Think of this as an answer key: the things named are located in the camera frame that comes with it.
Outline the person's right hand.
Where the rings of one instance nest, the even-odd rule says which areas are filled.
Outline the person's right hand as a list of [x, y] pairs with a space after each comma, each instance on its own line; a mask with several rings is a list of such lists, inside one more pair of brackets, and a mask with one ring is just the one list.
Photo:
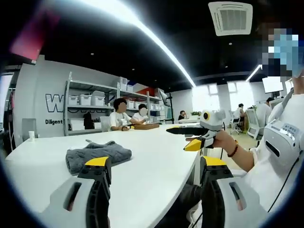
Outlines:
[[227, 152], [228, 157], [232, 157], [238, 149], [238, 143], [226, 131], [220, 130], [215, 136], [213, 147], [222, 148]]

